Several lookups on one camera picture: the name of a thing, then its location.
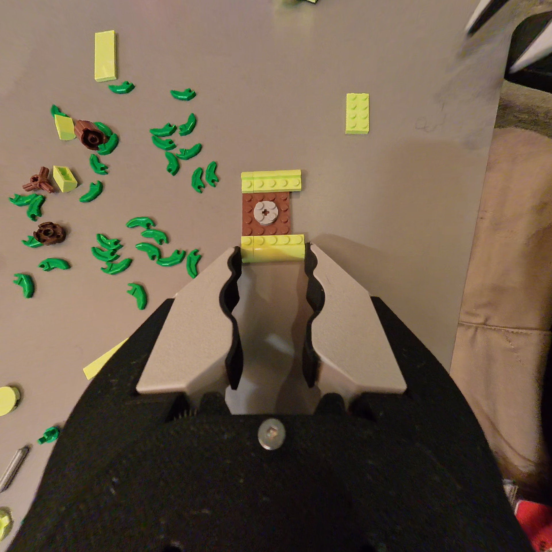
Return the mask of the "small grey rod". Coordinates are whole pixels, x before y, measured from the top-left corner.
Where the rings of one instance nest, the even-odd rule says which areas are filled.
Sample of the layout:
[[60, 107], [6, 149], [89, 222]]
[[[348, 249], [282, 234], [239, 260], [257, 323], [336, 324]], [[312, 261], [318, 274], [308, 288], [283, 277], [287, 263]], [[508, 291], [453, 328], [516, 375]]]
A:
[[31, 451], [32, 445], [25, 445], [19, 448], [10, 460], [7, 468], [1, 476], [1, 493], [5, 492], [13, 482], [25, 458]]

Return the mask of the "brown round brick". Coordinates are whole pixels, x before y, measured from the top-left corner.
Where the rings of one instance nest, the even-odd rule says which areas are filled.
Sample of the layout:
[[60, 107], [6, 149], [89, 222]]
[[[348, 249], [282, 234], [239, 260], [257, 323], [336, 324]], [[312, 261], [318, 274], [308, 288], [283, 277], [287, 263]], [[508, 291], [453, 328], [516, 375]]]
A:
[[92, 122], [77, 120], [74, 123], [74, 134], [86, 148], [98, 151], [108, 141], [106, 135]]

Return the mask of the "brown studded plate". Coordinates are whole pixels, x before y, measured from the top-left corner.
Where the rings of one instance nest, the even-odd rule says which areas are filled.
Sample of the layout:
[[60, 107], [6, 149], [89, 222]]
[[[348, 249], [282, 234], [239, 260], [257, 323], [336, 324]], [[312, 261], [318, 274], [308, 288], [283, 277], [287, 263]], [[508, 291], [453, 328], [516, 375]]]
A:
[[[286, 235], [290, 233], [290, 193], [267, 192], [242, 194], [242, 233], [241, 236]], [[261, 226], [254, 219], [253, 209], [259, 201], [273, 201], [279, 210], [274, 224]]]

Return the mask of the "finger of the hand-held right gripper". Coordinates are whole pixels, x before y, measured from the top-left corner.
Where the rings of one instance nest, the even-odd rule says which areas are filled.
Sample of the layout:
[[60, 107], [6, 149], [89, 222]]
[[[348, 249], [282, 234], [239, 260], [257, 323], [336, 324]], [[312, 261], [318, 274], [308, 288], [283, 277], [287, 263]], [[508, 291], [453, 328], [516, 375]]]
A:
[[470, 16], [466, 26], [466, 35], [478, 32], [508, 1], [480, 1]]
[[542, 31], [513, 63], [509, 73], [516, 73], [551, 54], [551, 31]]

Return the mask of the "lime round tile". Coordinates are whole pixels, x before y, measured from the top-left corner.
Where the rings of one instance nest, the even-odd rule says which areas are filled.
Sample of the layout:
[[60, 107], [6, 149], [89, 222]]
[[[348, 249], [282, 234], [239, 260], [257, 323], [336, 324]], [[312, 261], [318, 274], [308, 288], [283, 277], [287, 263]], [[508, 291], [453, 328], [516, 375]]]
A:
[[16, 386], [3, 386], [0, 388], [0, 416], [5, 416], [13, 411], [21, 399], [20, 390]]

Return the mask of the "small red object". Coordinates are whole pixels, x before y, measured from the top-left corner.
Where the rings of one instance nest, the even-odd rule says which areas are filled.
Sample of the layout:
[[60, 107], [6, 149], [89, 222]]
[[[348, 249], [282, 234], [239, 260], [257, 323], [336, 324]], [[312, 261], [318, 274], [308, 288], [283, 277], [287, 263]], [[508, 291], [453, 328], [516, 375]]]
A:
[[519, 500], [515, 517], [535, 551], [551, 551], [551, 506]]

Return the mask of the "narrow lime smooth tile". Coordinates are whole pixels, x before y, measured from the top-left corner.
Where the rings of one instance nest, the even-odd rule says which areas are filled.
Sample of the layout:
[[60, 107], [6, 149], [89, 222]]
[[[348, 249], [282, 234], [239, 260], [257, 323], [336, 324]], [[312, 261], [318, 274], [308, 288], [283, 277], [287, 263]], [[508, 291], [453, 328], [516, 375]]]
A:
[[93, 379], [100, 370], [106, 365], [106, 363], [112, 358], [112, 356], [128, 341], [128, 338], [118, 343], [115, 347], [105, 352], [93, 362], [84, 367], [83, 373], [87, 380]]

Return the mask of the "scattered green leaf pieces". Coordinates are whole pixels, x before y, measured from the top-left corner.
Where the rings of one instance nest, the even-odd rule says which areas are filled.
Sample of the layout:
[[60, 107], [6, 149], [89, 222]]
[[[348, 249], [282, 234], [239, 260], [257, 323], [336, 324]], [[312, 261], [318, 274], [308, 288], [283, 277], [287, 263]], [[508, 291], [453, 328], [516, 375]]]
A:
[[[176, 258], [199, 246], [214, 255], [221, 230], [208, 230], [210, 199], [193, 199], [192, 169], [223, 161], [228, 102], [212, 82], [191, 82], [196, 98], [169, 98], [169, 85], [138, 83], [114, 95], [90, 80], [68, 87], [44, 75], [20, 79], [1, 97], [1, 386], [21, 392], [1, 417], [1, 458], [36, 443], [62, 423], [85, 384], [82, 367], [142, 321], [139, 301], [156, 306], [189, 279], [184, 268], [146, 260], [128, 219], [161, 223]], [[78, 138], [61, 141], [53, 116], [95, 124], [108, 138], [98, 151]], [[62, 193], [52, 167], [71, 169], [78, 187]], [[55, 192], [23, 185], [48, 167]], [[33, 232], [53, 222], [64, 242], [42, 245]]]

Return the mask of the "brown three-pronged piece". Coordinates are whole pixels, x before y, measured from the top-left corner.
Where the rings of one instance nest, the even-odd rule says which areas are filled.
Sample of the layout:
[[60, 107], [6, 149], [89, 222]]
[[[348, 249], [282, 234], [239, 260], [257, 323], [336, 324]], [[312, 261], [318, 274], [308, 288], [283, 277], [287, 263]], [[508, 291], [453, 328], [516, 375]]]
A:
[[42, 190], [48, 193], [54, 193], [55, 189], [49, 182], [50, 170], [48, 167], [41, 167], [37, 174], [30, 177], [28, 183], [23, 185], [25, 191]]

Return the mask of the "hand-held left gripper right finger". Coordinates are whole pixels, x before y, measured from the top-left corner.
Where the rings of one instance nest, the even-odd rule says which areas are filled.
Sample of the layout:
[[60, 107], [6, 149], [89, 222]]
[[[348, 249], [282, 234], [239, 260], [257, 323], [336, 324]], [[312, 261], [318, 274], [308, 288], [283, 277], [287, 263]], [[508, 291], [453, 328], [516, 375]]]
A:
[[307, 321], [302, 371], [309, 387], [351, 399], [402, 394], [398, 367], [368, 291], [316, 245], [305, 246]]

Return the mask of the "small lime hollow brick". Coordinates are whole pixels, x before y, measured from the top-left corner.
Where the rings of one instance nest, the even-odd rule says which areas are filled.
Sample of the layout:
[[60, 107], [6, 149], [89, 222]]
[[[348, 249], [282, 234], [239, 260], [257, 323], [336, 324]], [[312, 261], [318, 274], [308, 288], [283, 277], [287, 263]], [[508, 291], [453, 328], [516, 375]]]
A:
[[68, 167], [54, 165], [52, 177], [62, 193], [71, 192], [78, 187], [78, 181]]

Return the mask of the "brown round holed plate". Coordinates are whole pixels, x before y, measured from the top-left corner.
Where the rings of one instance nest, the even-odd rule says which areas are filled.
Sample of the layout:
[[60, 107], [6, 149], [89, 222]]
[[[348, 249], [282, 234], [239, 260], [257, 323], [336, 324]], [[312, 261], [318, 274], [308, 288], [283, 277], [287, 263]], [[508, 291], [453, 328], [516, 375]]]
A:
[[33, 237], [42, 245], [55, 245], [64, 242], [66, 230], [57, 223], [44, 222], [38, 225], [38, 228], [33, 232]]

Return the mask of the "long lime curved brick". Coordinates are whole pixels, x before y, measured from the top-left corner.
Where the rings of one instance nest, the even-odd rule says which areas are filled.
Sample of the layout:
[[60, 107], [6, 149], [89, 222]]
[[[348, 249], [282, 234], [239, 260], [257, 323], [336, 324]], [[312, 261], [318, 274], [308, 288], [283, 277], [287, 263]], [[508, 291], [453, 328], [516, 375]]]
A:
[[305, 237], [296, 235], [266, 235], [253, 238], [253, 262], [282, 262], [305, 258]]
[[254, 171], [252, 181], [254, 192], [300, 191], [301, 170]]

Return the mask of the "grey patterned fabric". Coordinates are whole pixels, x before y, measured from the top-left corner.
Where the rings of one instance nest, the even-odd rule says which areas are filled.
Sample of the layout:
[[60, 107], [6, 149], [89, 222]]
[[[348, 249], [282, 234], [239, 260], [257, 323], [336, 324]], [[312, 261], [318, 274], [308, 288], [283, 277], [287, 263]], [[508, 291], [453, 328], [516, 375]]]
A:
[[519, 128], [551, 137], [551, 93], [504, 81], [495, 128]]

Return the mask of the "large lime smooth tile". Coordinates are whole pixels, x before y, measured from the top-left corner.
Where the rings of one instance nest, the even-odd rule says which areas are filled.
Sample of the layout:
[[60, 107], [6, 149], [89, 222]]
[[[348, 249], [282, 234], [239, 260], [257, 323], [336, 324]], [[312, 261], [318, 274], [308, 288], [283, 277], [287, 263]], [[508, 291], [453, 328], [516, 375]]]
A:
[[107, 82], [117, 79], [116, 32], [107, 30], [94, 35], [94, 79]]

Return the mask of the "lime two-by-four studded plate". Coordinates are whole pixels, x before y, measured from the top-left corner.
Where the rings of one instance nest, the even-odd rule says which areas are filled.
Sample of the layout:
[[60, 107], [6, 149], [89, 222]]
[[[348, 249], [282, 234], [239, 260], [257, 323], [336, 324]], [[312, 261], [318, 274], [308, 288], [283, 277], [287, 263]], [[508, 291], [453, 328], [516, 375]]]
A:
[[369, 132], [369, 94], [347, 93], [345, 134], [365, 135]]

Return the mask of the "grey round plate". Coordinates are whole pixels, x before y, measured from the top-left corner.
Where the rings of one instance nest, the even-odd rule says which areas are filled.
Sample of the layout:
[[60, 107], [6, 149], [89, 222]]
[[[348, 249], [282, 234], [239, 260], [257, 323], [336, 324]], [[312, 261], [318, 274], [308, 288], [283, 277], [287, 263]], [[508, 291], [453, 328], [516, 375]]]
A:
[[273, 201], [265, 200], [259, 201], [255, 204], [253, 209], [254, 219], [261, 226], [268, 226], [274, 224], [278, 218], [279, 210], [277, 205]]

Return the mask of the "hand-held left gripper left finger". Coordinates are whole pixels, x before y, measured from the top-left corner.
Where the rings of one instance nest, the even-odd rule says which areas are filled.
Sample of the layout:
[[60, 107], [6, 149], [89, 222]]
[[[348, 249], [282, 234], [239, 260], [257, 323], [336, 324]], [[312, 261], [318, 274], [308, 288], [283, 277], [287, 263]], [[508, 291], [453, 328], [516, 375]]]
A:
[[138, 393], [182, 391], [199, 401], [208, 391], [238, 388], [244, 354], [232, 310], [239, 301], [241, 260], [240, 248], [229, 248], [176, 294]]

